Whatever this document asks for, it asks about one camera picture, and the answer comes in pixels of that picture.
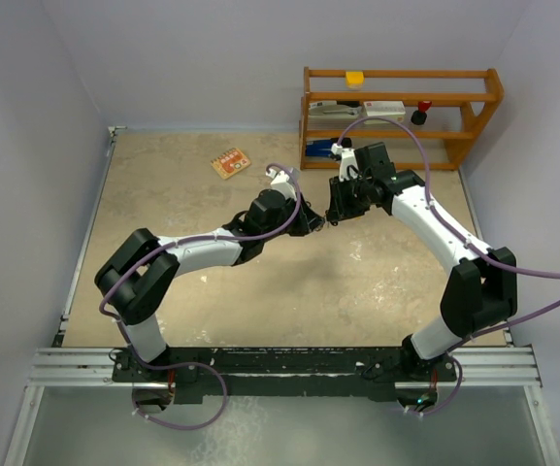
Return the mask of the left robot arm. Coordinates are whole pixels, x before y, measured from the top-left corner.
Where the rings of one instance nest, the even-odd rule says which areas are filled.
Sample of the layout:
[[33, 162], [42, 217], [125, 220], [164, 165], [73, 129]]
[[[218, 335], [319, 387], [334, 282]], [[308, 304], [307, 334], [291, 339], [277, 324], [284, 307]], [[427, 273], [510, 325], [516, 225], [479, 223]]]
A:
[[304, 237], [324, 223], [325, 218], [305, 199], [286, 198], [268, 188], [247, 210], [209, 233], [170, 238], [139, 228], [95, 275], [94, 283], [103, 296], [99, 310], [104, 314], [107, 304], [115, 309], [111, 317], [137, 353], [135, 370], [146, 380], [157, 381], [167, 373], [169, 358], [155, 313], [175, 278], [206, 268], [245, 264], [276, 237]]

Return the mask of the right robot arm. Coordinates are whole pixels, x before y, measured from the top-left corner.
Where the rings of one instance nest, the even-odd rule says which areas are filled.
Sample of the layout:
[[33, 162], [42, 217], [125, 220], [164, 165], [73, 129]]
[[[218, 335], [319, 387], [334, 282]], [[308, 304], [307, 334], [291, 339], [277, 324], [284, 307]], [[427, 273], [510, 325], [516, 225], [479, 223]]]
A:
[[395, 168], [383, 143], [357, 150], [333, 144], [331, 156], [340, 170], [329, 182], [328, 222], [381, 208], [404, 223], [446, 273], [439, 315], [403, 340], [400, 365], [408, 378], [424, 379], [452, 347], [516, 314], [516, 258], [509, 249], [493, 249], [464, 229], [416, 172]]

